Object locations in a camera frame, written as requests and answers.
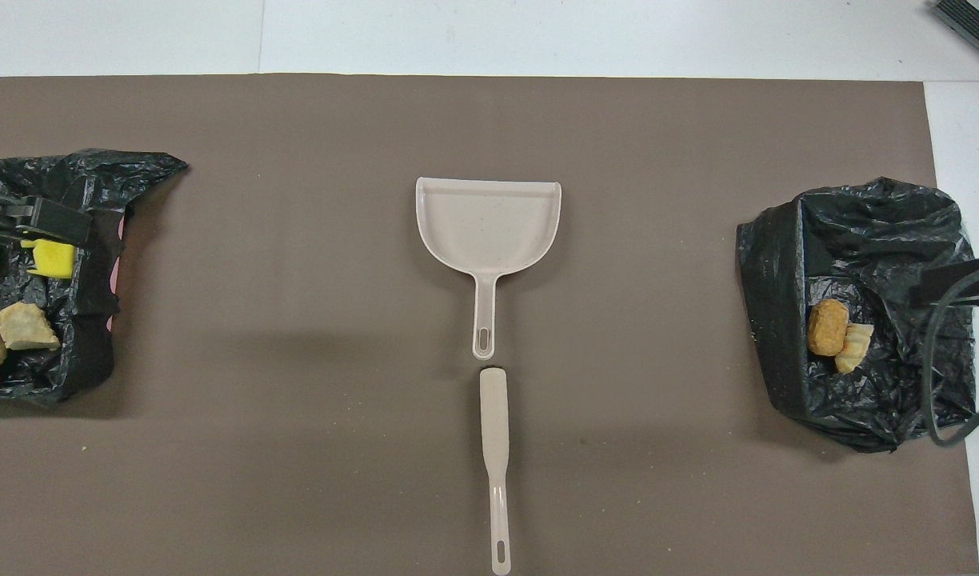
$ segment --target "white table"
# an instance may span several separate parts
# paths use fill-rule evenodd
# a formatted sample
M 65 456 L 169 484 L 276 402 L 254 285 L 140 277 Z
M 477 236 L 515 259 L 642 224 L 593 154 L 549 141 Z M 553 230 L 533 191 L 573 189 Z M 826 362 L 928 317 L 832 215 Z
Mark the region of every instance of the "white table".
M 273 72 L 925 82 L 979 253 L 979 52 L 924 0 L 0 0 L 0 76 Z

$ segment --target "yellow sponge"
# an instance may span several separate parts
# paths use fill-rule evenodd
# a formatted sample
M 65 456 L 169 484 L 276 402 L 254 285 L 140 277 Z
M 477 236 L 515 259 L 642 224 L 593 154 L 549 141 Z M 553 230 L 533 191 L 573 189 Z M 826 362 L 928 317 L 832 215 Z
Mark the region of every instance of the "yellow sponge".
M 48 278 L 72 278 L 74 276 L 74 259 L 77 248 L 62 242 L 51 240 L 21 240 L 22 248 L 34 248 L 35 267 L 28 272 Z

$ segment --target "brown tabletop surface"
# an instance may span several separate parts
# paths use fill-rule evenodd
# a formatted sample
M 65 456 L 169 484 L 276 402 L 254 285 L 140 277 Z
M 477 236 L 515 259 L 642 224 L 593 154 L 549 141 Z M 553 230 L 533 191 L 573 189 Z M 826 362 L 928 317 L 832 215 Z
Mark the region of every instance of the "brown tabletop surface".
M 0 575 L 489 574 L 474 284 L 418 176 L 557 180 L 504 277 L 513 574 L 976 572 L 964 449 L 857 454 L 767 402 L 735 226 L 934 185 L 921 84 L 0 79 L 0 157 L 192 165 L 138 205 L 117 367 L 0 405 Z

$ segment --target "black plastic bag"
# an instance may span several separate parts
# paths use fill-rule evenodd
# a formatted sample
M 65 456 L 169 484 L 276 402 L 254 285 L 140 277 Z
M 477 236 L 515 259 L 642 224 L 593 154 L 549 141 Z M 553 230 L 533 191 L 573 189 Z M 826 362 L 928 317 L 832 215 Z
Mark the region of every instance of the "black plastic bag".
M 185 169 L 168 154 L 80 150 L 68 156 L 0 160 L 0 194 L 40 196 L 91 215 L 72 280 L 32 276 L 31 250 L 0 245 L 0 310 L 14 302 L 41 307 L 59 350 L 10 350 L 0 366 L 0 398 L 49 406 L 98 386 L 113 372 L 106 328 L 120 311 L 110 275 L 123 250 L 119 226 L 127 205 Z
M 921 270 L 973 258 L 947 194 L 888 178 L 809 190 L 739 226 L 737 252 L 774 408 L 860 452 L 895 450 L 925 433 L 921 350 L 931 309 L 914 302 L 913 289 Z M 823 298 L 844 302 L 851 322 L 874 325 L 850 374 L 808 350 L 807 313 Z M 939 426 L 975 409 L 972 313 L 947 318 L 935 365 Z

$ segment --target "black ribbed object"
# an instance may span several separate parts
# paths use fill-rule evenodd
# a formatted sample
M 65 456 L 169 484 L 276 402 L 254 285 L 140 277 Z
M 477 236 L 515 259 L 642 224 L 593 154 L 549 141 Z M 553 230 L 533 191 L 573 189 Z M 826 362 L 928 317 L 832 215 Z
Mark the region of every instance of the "black ribbed object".
M 979 0 L 940 0 L 934 13 L 979 48 Z

